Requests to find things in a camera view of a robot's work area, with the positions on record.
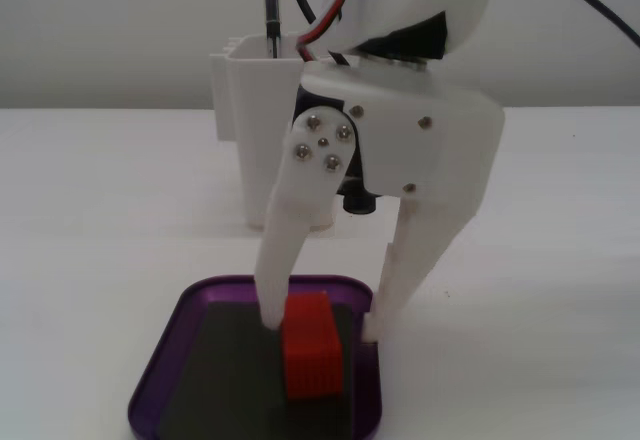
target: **purple tray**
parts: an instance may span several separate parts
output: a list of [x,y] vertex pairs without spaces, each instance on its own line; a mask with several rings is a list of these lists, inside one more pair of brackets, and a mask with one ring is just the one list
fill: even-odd
[[[353,438],[371,439],[382,416],[378,345],[363,344],[359,339],[362,318],[371,307],[373,294],[365,284],[348,277],[291,277],[289,292],[315,291],[326,291],[331,303],[350,305],[353,311]],[[180,296],[129,402],[129,423],[138,439],[157,440],[156,427],[178,383],[200,323],[209,304],[214,302],[257,302],[253,277],[210,278],[192,285]]]

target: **robotic arm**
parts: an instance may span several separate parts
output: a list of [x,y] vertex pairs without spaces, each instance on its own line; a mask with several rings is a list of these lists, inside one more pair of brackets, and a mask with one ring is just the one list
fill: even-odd
[[361,58],[357,68],[305,65],[255,270],[266,326],[280,325],[289,275],[311,218],[330,209],[336,193],[357,214],[373,212],[377,196],[402,199],[380,289],[365,320],[368,342],[378,340],[382,326],[475,215],[503,113],[479,94],[438,82],[424,62],[459,46],[486,3],[343,2],[329,48]]

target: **white table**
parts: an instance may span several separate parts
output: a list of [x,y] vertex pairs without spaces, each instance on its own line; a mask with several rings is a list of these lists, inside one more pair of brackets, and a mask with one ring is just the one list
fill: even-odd
[[[179,294],[252,271],[234,148],[208,111],[0,111],[0,438],[133,438]],[[296,272],[375,287],[396,208],[341,213]],[[480,214],[380,346],[377,438],[639,438],[639,209],[640,108],[509,110]]]

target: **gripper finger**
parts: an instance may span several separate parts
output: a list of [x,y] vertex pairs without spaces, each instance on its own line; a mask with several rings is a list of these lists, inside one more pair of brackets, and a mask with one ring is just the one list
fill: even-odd
[[393,243],[387,246],[380,286],[364,322],[363,340],[377,342],[453,239],[473,218],[473,205],[403,199]]
[[329,107],[301,114],[285,138],[255,268],[262,321],[271,329],[282,321],[289,276],[312,219],[331,208],[355,149],[349,120]]

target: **white wall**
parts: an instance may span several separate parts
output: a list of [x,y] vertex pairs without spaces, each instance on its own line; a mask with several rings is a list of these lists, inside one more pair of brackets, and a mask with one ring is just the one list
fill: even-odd
[[[603,1],[640,30],[640,0]],[[207,55],[262,15],[261,0],[0,0],[0,107],[208,108]],[[640,50],[581,0],[491,0],[435,69],[508,105],[640,104]]]

